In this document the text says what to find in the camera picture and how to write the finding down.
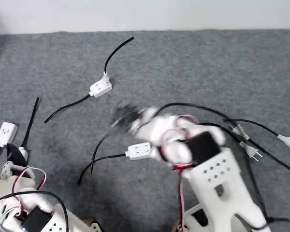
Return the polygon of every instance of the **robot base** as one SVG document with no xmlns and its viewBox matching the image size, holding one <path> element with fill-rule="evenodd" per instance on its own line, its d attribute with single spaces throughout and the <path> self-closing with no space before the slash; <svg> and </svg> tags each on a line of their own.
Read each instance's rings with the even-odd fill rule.
<svg viewBox="0 0 290 232">
<path fill-rule="evenodd" d="M 179 221 L 173 226 L 172 232 L 177 232 L 177 226 Z M 233 217 L 232 221 L 232 232 L 249 232 L 242 222 L 237 218 Z M 197 205 L 184 213 L 184 225 L 187 227 L 184 232 L 209 232 L 208 220 L 203 213 L 203 209 L 200 205 Z"/>
</svg>

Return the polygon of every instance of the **white robot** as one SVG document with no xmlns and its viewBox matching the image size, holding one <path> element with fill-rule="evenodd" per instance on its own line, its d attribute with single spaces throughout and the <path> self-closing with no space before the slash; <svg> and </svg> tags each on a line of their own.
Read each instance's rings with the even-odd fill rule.
<svg viewBox="0 0 290 232">
<path fill-rule="evenodd" d="M 225 143 L 223 132 L 216 127 L 193 123 L 190 116 L 152 118 L 153 112 L 149 109 L 142 118 L 136 118 L 128 131 L 136 138 L 151 143 L 151 158 L 178 169 L 189 181 L 200 202 L 182 214 L 176 230 L 247 232 L 252 229 L 270 232 L 262 211 L 253 202 L 241 178 L 232 151 L 222 147 Z M 4 165 L 0 176 L 0 198 L 12 191 L 23 195 L 0 200 L 1 230 L 66 232 L 67 221 L 62 205 L 53 206 L 42 194 L 32 192 L 36 191 L 35 186 L 30 168 L 24 171 L 24 166 L 15 165 L 12 161 Z M 217 187 L 223 188 L 222 195 L 218 195 Z M 71 232 L 102 231 L 98 224 L 90 228 L 69 211 L 67 216 Z M 248 230 L 239 217 L 249 224 Z"/>
</svg>

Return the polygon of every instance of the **red wire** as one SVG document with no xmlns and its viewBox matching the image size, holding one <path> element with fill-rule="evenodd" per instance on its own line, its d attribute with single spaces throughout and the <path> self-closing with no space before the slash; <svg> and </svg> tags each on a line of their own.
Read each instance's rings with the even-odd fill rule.
<svg viewBox="0 0 290 232">
<path fill-rule="evenodd" d="M 177 186 L 177 191 L 178 191 L 178 201 L 179 201 L 179 216 L 180 216 L 180 226 L 181 226 L 181 231 L 183 231 L 183 204 L 182 204 L 182 189 L 181 189 L 181 182 L 182 182 L 182 171 L 183 169 L 179 169 L 178 174 L 179 174 L 179 180 L 178 180 L 178 186 Z"/>
<path fill-rule="evenodd" d="M 184 170 L 186 168 L 192 168 L 194 166 L 195 166 L 194 163 L 185 164 L 185 165 L 176 165 L 176 166 L 173 167 L 173 170 Z"/>
</svg>

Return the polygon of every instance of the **white power plug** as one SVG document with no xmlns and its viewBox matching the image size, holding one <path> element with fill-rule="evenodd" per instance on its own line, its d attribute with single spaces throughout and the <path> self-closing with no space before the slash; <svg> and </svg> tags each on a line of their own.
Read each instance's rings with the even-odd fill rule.
<svg viewBox="0 0 290 232">
<path fill-rule="evenodd" d="M 112 84 L 110 82 L 110 79 L 107 75 L 107 73 L 103 73 L 103 77 L 100 81 L 97 81 L 92 86 L 90 86 L 90 96 L 95 96 L 95 98 L 98 98 L 105 93 L 112 90 Z"/>
<path fill-rule="evenodd" d="M 17 125 L 9 122 L 3 122 L 0 128 L 0 147 L 5 147 L 10 144 L 18 130 Z"/>
<path fill-rule="evenodd" d="M 126 151 L 126 157 L 129 157 L 131 160 L 141 160 L 150 157 L 150 143 L 135 144 L 128 147 Z"/>
<path fill-rule="evenodd" d="M 255 157 L 255 155 L 258 155 L 258 156 L 260 156 L 260 157 L 263 157 L 263 156 L 259 153 L 259 150 L 258 150 L 258 149 L 254 148 L 254 147 L 252 147 L 252 146 L 249 146 L 249 145 L 247 145 L 247 144 L 244 143 L 244 142 L 240 142 L 240 146 L 241 146 L 242 148 L 244 148 L 244 149 L 246 150 L 247 155 L 248 155 L 250 158 L 255 159 L 255 161 L 259 161 L 259 160 Z"/>
</svg>

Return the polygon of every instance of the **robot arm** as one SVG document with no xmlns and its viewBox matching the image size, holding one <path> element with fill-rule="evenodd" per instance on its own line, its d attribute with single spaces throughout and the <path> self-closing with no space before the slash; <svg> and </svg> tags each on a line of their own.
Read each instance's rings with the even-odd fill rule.
<svg viewBox="0 0 290 232">
<path fill-rule="evenodd" d="M 200 202 L 184 214 L 188 231 L 246 232 L 237 215 L 251 228 L 270 232 L 263 213 L 254 204 L 240 176 L 232 151 L 221 147 L 225 137 L 219 128 L 198 125 L 187 117 L 157 116 L 135 132 L 137 138 L 154 145 L 151 157 L 173 166 L 196 165 L 183 171 L 183 177 L 188 179 Z M 223 188 L 221 196 L 216 191 L 217 186 Z M 192 216 L 201 210 L 208 221 L 206 226 L 201 226 Z"/>
<path fill-rule="evenodd" d="M 11 164 L 5 164 L 2 173 L 7 173 L 7 167 L 12 170 L 18 170 Z M 16 192 L 36 191 L 33 175 L 28 170 L 29 177 L 21 177 L 17 182 Z M 1 175 L 0 179 L 0 197 L 11 193 L 11 189 L 16 175 Z M 42 194 L 24 194 L 16 197 L 10 197 L 0 201 L 0 230 L 11 232 L 65 232 L 66 220 L 61 204 L 53 206 Z M 24 208 L 23 218 L 17 218 L 20 212 L 20 204 Z M 77 218 L 73 213 L 67 210 L 69 220 L 69 231 L 71 232 L 101 232 L 99 225 L 95 229 L 87 226 L 83 221 Z"/>
</svg>

